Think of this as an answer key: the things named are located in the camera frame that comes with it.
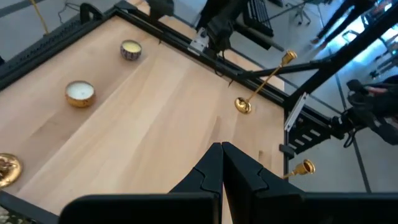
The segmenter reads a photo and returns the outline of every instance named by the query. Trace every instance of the gray floor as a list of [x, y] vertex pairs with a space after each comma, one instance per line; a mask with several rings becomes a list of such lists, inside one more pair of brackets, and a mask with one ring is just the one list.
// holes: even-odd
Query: gray floor
[[[300, 0], [284, 1], [291, 2], [292, 4], [300, 2]], [[0, 1], [0, 8], [15, 2], [11, 0]], [[38, 4], [50, 30], [54, 30], [60, 25], [57, 12], [62, 9], [63, 2], [64, 0], [46, 0]], [[69, 2], [77, 4], [90, 2], [99, 9], [106, 10], [115, 2], [118, 2], [118, 0], [71, 0]], [[204, 6], [205, 2], [206, 0], [177, 0], [175, 13], [186, 21], [195, 22], [197, 13]], [[268, 5], [270, 16], [284, 10], [268, 1], [266, 1], [266, 4]], [[330, 6], [322, 4], [319, 6], [306, 5], [308, 15], [312, 19], [312, 23], [309, 26], [297, 26], [297, 18], [294, 17], [294, 12], [288, 12], [283, 16], [273, 19], [271, 24], [275, 34], [274, 41], [286, 49], [292, 49], [298, 53], [298, 59], [293, 63], [303, 63], [312, 59], [320, 59], [329, 55], [330, 52], [336, 52], [342, 45], [347, 44], [341, 36], [335, 38], [328, 48], [321, 52], [317, 52], [308, 43], [322, 28], [322, 20], [326, 23], [339, 5], [339, 0], [334, 0]], [[71, 9], [67, 9], [62, 13], [63, 21], [71, 18], [76, 13]], [[348, 29], [361, 32], [363, 26], [360, 21], [355, 21]], [[30, 44], [39, 40], [43, 33], [44, 30], [33, 7], [27, 7], [0, 18], [0, 40], [3, 43], [0, 45], [0, 52], [2, 57], [6, 60], [12, 58]], [[393, 30], [389, 30], [385, 36], [391, 36], [393, 33]], [[276, 49], [264, 50], [239, 34], [234, 34], [231, 42], [236, 50], [266, 68], [277, 66], [284, 54]], [[377, 66], [375, 63], [372, 63], [372, 60], [385, 50], [386, 48], [377, 40], [336, 74], [340, 79], [345, 98], [348, 92], [345, 83], [352, 78], [369, 83], [385, 79], [392, 74], [398, 74], [398, 69], [394, 68], [376, 81], [371, 80], [367, 76]], [[285, 84], [286, 92], [292, 93], [295, 90], [295, 86], [304, 83], [315, 72], [309, 71], [283, 75], [283, 78], [293, 83], [293, 85]], [[329, 106], [319, 103], [314, 98], [309, 99], [307, 104], [327, 116], [335, 116], [338, 114], [336, 111], [343, 111], [343, 102], [341, 101], [337, 83], [336, 76], [332, 77], [312, 94], [314, 98], [322, 100]], [[360, 131], [356, 139], [359, 148], [358, 152], [363, 159], [371, 191], [398, 191], [398, 176], [396, 175], [398, 166], [395, 163], [398, 156], [398, 149], [384, 143], [380, 137], [367, 129]], [[293, 177], [290, 181], [301, 189], [312, 192], [365, 192], [366, 189], [356, 155], [358, 152], [354, 150], [353, 146], [344, 149], [343, 141], [336, 139], [325, 141], [313, 149], [298, 155], [290, 162], [290, 168], [293, 168], [293, 166], [301, 162], [304, 158], [310, 159], [317, 165], [316, 174]]]

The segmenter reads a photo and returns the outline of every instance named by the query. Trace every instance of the gold candle holder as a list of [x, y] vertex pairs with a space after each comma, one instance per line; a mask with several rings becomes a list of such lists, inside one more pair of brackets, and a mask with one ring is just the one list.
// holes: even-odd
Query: gold candle holder
[[255, 90], [252, 95], [245, 99], [243, 97], [238, 97], [235, 100], [235, 107], [236, 109], [241, 112], [242, 114], [249, 114], [251, 112], [251, 104], [250, 100], [268, 83], [268, 81], [279, 71], [280, 68], [290, 63], [293, 59], [297, 58], [295, 52], [288, 50], [286, 54], [282, 57], [282, 62], [280, 65], [266, 78], [266, 80], [259, 86], [257, 90]]
[[0, 189], [14, 183], [22, 173], [22, 162], [12, 154], [0, 153]]
[[304, 159], [304, 161], [300, 164], [297, 164], [296, 168], [283, 176], [283, 179], [286, 179], [290, 176], [295, 176], [297, 174], [305, 175], [305, 174], [313, 174], [315, 172], [315, 164], [311, 162], [309, 159]]

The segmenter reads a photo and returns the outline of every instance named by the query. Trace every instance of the wooden table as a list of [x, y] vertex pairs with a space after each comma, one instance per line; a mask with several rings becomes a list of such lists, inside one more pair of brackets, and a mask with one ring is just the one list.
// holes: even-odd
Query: wooden table
[[[148, 11], [145, 3], [140, 9]], [[193, 37], [174, 19], [162, 21]], [[128, 62], [123, 40], [141, 43], [143, 53]], [[258, 70], [234, 52], [226, 58]], [[77, 109], [67, 104], [66, 85], [86, 80], [97, 102]], [[283, 88], [278, 78], [273, 85]], [[283, 174], [284, 113], [256, 96], [249, 115], [234, 99], [245, 87], [220, 78], [132, 24], [114, 17], [0, 92], [2, 152], [24, 163], [20, 179], [5, 191], [59, 214], [88, 194], [166, 193], [213, 142], [229, 141]], [[224, 199], [224, 223], [231, 222]]]

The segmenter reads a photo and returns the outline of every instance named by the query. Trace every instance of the black metal frame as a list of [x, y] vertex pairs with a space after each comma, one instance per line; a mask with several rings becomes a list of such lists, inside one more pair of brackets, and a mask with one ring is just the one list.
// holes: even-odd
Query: black metal frame
[[[94, 10], [91, 7], [81, 7], [81, 14], [89, 13], [89, 10]], [[171, 47], [174, 47], [191, 58], [198, 60], [204, 65], [209, 66], [217, 71], [217, 73], [225, 75], [232, 79], [232, 81], [238, 82], [246, 88], [254, 91], [261, 84], [262, 80], [258, 77], [250, 77], [249, 74], [253, 74], [249, 71], [245, 71], [243, 68], [235, 65], [234, 63], [223, 60], [222, 58], [214, 58], [214, 54], [209, 56], [207, 54], [200, 53], [199, 55], [188, 50], [190, 38], [183, 34], [173, 30], [169, 26], [150, 19], [149, 16], [137, 7], [121, 1], [117, 3], [113, 8], [106, 11], [104, 14], [95, 12], [96, 16], [88, 21], [81, 21], [79, 16], [75, 16], [70, 19], [64, 25], [51, 32], [49, 35], [43, 37], [25, 51], [21, 52], [10, 61], [6, 62], [0, 67], [0, 91], [11, 85], [18, 79], [27, 75], [31, 70], [38, 67], [40, 64], [46, 62], [48, 59], [67, 48], [69, 45], [76, 42], [78, 39], [88, 34], [102, 23], [106, 22], [113, 16], [118, 16], [138, 28], [148, 32], [159, 40], [167, 43]], [[371, 42], [376, 40], [385, 30], [392, 26], [395, 15], [398, 14], [398, 6], [393, 6], [386, 13], [381, 16], [379, 21], [376, 21], [372, 26], [372, 31], [365, 30], [359, 35], [349, 46], [343, 47], [338, 53], [332, 55], [328, 60], [321, 62], [310, 63], [311, 69], [319, 68], [319, 71], [310, 78], [303, 86], [301, 86], [293, 95], [289, 96], [280, 89], [266, 85], [259, 91], [259, 95], [271, 100], [273, 103], [285, 108], [285, 118], [289, 114], [289, 109], [294, 104], [297, 97], [303, 92], [311, 93], [334, 73], [336, 73], [343, 65], [355, 57], [360, 51], [364, 50]], [[304, 65], [293, 65], [284, 68], [282, 73], [294, 72], [308, 68]], [[270, 70], [264, 70], [255, 72], [257, 76], [267, 75]], [[305, 106], [298, 116], [295, 127], [287, 134], [285, 134], [285, 144], [289, 144], [294, 148], [295, 153], [301, 153], [304, 150], [321, 143], [322, 141], [334, 136], [338, 139], [344, 138], [344, 133], [339, 132], [330, 128], [330, 118], [320, 114], [314, 109]], [[285, 155], [285, 172], [287, 172], [287, 165], [289, 157]], [[39, 223], [51, 223], [46, 219], [36, 218]]]

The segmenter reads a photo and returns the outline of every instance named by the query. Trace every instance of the wooden tabletop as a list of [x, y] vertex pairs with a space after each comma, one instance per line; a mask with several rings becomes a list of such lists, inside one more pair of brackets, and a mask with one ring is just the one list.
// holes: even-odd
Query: wooden tabletop
[[[190, 37], [186, 24], [162, 21]], [[122, 58], [122, 41], [143, 48], [138, 61]], [[229, 51], [246, 69], [259, 69]], [[70, 106], [65, 87], [90, 82], [97, 101]], [[6, 191], [59, 214], [88, 194], [166, 193], [213, 142], [229, 141], [277, 175], [283, 174], [283, 109], [256, 96], [253, 112], [234, 99], [251, 91], [220, 78], [132, 24], [114, 17], [0, 92], [2, 152], [24, 163]], [[272, 83], [283, 88], [279, 79]], [[223, 219], [231, 221], [224, 201]]]

